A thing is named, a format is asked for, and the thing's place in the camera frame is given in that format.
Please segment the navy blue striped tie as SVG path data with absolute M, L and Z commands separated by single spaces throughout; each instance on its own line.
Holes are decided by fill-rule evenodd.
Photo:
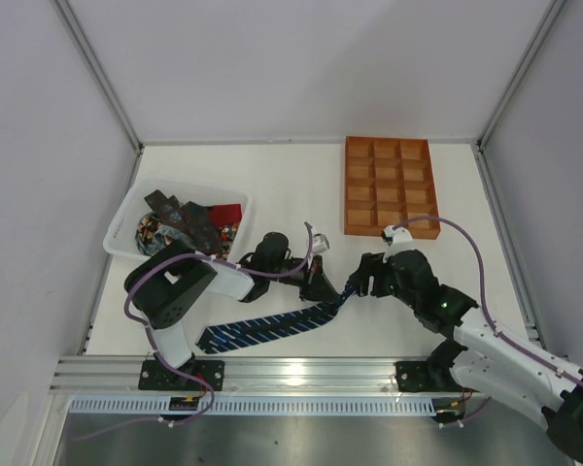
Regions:
M 354 290 L 346 284 L 334 303 L 320 302 L 283 314 L 210 325 L 203 329 L 195 344 L 205 354 L 219 354 L 316 330 L 334 320 L 354 294 Z

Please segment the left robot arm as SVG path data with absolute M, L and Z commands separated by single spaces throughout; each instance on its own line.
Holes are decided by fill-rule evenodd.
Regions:
M 288 237 L 269 232 L 255 251 L 226 265 L 177 240 L 125 279 L 124 311 L 144 325 L 154 356 L 177 370 L 190 365 L 197 350 L 219 354 L 309 332 L 332 321 L 349 297 L 348 290 L 337 291 L 326 277 L 322 254 L 327 248 L 325 235 L 311 233 L 305 255 L 294 257 Z M 184 319 L 202 295 L 250 304 L 272 283 L 296 287 L 305 308 L 210 325 L 194 345 L 189 343 Z

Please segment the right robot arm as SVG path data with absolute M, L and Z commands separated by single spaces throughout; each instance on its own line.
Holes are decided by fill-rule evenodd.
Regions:
M 540 426 L 551 443 L 583 465 L 583 367 L 492 320 L 475 299 L 434 275 L 418 250 L 366 253 L 348 283 L 358 296 L 393 297 L 426 330 L 440 334 L 450 379 Z

